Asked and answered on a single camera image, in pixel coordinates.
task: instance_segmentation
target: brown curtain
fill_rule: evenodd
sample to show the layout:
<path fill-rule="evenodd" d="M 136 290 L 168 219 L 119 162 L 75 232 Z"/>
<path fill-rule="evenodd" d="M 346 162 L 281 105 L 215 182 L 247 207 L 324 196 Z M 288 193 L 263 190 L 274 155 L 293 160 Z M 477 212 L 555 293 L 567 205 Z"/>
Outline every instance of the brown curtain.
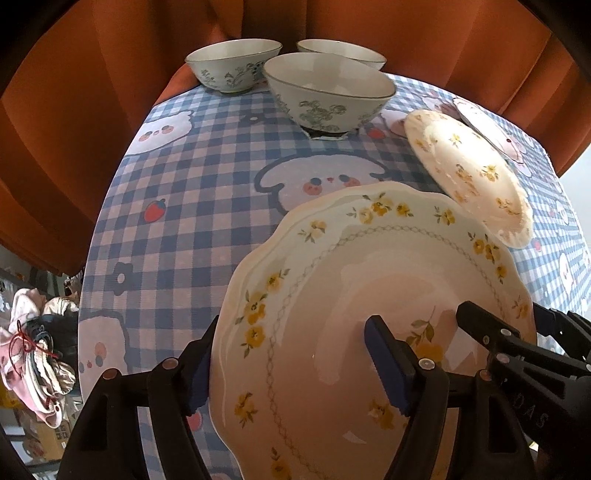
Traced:
<path fill-rule="evenodd" d="M 306 37 L 377 50 L 386 72 L 519 125 L 559 174 L 591 140 L 591 87 L 517 0 L 80 0 L 0 99 L 0 242 L 38 267 L 75 273 L 151 105 L 196 84 L 177 71 L 184 56 L 240 36 L 274 38 L 285 51 Z"/>

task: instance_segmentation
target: metal rivet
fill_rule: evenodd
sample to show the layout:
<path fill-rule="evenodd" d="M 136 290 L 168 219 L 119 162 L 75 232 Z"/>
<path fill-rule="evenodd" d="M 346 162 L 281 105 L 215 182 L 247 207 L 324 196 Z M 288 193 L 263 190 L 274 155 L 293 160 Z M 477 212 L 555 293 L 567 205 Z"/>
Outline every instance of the metal rivet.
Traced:
<path fill-rule="evenodd" d="M 492 381 L 491 373 L 488 370 L 480 370 L 480 378 L 483 379 L 485 382 Z"/>
<path fill-rule="evenodd" d="M 117 373 L 119 373 L 119 370 L 116 368 L 109 368 L 103 373 L 103 378 L 105 380 L 113 380 L 117 376 Z"/>
<path fill-rule="evenodd" d="M 423 370 L 433 370 L 435 368 L 435 362 L 430 358 L 421 358 L 418 361 L 418 366 L 420 366 Z"/>
<path fill-rule="evenodd" d="M 162 362 L 162 368 L 165 370 L 172 370 L 173 368 L 177 368 L 178 360 L 175 357 L 167 358 L 164 362 Z"/>
<path fill-rule="evenodd" d="M 506 356 L 504 353 L 498 353 L 496 354 L 496 359 L 501 362 L 502 364 L 508 364 L 509 363 L 509 357 Z"/>

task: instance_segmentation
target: tablecloth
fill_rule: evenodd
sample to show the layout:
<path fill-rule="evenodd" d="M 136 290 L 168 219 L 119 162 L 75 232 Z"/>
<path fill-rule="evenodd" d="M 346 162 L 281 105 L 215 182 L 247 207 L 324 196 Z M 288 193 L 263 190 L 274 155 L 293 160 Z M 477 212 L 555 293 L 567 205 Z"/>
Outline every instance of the tablecloth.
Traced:
<path fill-rule="evenodd" d="M 113 178 L 90 246 L 79 323 L 85 396 L 106 368 L 145 371 L 200 338 L 240 260 L 297 204 L 381 180 L 441 192 L 392 119 L 419 108 L 454 115 L 454 96 L 392 79 L 398 91 L 384 110 L 340 141 L 309 140 L 264 84 L 239 96 L 199 86 L 152 109 Z M 510 249 L 517 270 L 534 301 L 585 313 L 589 250 L 550 159 L 535 139 L 488 115 L 526 165 L 507 159 L 534 212 L 531 244 Z M 160 478 L 146 411 L 140 419 L 148 469 Z M 239 479 L 206 407 L 190 425 L 213 478 Z"/>

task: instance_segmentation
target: blue and white gingham tablecloth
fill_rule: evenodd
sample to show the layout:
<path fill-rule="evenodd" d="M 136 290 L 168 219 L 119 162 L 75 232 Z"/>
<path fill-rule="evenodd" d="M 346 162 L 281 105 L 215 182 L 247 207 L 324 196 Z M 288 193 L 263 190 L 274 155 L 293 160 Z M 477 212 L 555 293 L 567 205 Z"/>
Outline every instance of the blue and white gingham tablecloth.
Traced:
<path fill-rule="evenodd" d="M 398 92 L 386 109 L 409 112 L 453 98 L 423 82 L 392 78 Z M 534 301 L 585 313 L 589 251 L 550 160 L 536 140 L 490 116 L 524 147 L 532 173 L 514 168 L 535 222 L 531 245 L 511 250 L 521 279 Z M 315 155 L 333 157 L 306 160 Z M 384 116 L 347 140 L 310 141 L 264 85 L 240 96 L 199 86 L 154 107 L 115 174 L 90 246 L 80 306 L 84 395 L 106 368 L 149 370 L 200 338 L 238 263 L 269 238 L 290 203 L 306 200 L 304 185 L 322 179 L 326 192 L 351 178 L 441 192 Z M 561 256 L 571 278 L 563 265 L 561 279 Z M 161 478 L 146 411 L 140 419 L 148 469 Z M 213 478 L 238 480 L 236 460 L 206 407 L 191 418 L 191 428 Z"/>

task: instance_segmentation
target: red drawstring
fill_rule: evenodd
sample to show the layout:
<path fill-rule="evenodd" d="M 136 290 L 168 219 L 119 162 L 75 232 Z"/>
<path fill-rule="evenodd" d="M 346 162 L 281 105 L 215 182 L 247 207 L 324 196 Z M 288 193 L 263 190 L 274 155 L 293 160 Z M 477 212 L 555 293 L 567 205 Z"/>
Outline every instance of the red drawstring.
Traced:
<path fill-rule="evenodd" d="M 14 347 L 15 340 L 18 338 L 20 338 L 22 341 L 22 349 L 25 353 L 30 353 L 33 350 L 35 350 L 35 348 L 38 348 L 39 350 L 41 350 L 41 352 L 43 352 L 46 355 L 49 355 L 52 358 L 59 358 L 58 355 L 51 353 L 51 352 L 45 350 L 44 348 L 40 347 L 39 345 L 37 345 L 34 342 L 34 340 L 32 340 L 31 337 L 29 337 L 27 335 L 27 333 L 25 331 L 23 331 L 23 329 L 21 327 L 21 321 L 17 320 L 17 332 L 12 336 L 12 338 L 10 339 L 10 343 L 8 344 L 8 357 L 10 358 L 10 364 L 12 365 L 12 369 L 21 378 L 22 378 L 22 369 L 20 372 L 17 371 L 17 367 L 14 364 L 14 361 L 12 360 L 12 348 Z"/>

